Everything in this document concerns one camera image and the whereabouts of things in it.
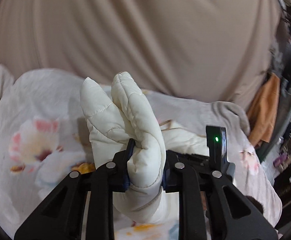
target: orange cloth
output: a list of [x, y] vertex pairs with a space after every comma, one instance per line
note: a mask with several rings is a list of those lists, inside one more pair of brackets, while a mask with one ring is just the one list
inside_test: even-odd
[[279, 102], [280, 79], [272, 73], [269, 80], [255, 95], [247, 116], [250, 122], [250, 143], [255, 147], [260, 141], [269, 142], [276, 121]]

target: pink flower print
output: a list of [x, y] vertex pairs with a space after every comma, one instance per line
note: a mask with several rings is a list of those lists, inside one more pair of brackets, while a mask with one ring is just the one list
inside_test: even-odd
[[59, 145], [59, 121], [35, 118], [23, 123], [12, 136], [9, 155], [16, 162], [36, 166], [52, 152], [62, 149]]
[[251, 175], [257, 175], [260, 168], [260, 163], [255, 155], [255, 153], [243, 150], [241, 152], [241, 162], [244, 168], [246, 168]]

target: orange fabric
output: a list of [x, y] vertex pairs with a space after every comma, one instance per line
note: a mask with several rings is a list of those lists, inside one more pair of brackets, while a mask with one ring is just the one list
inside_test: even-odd
[[271, 139], [278, 110], [279, 89], [280, 79], [272, 73], [249, 107], [247, 112], [251, 127], [249, 141], [253, 146], [260, 141], [269, 142]]

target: round metal rivet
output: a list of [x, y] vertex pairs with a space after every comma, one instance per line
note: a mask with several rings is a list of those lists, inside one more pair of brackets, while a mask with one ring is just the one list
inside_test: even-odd
[[220, 171], [213, 171], [212, 176], [215, 178], [220, 178], [222, 176], [222, 173]]
[[176, 163], [174, 165], [177, 169], [183, 169], [185, 167], [185, 165], [183, 163]]
[[106, 164], [106, 167], [108, 169], [113, 169], [115, 167], [115, 163], [114, 162], [109, 162], [109, 163]]
[[79, 173], [77, 171], [73, 171], [73, 172], [70, 173], [70, 178], [74, 179], [74, 178], [76, 178], [78, 176], [79, 176]]

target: silver screw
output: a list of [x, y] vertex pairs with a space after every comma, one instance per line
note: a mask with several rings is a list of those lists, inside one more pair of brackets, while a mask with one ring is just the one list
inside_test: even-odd
[[215, 178], [220, 178], [222, 176], [222, 173], [220, 171], [213, 171], [212, 176]]
[[77, 171], [73, 171], [70, 173], [70, 178], [77, 178], [79, 176], [79, 173]]
[[177, 169], [183, 169], [185, 167], [185, 165], [183, 163], [176, 163], [174, 165]]
[[106, 164], [106, 167], [108, 169], [113, 169], [115, 167], [115, 163], [114, 162], [109, 162], [109, 163]]

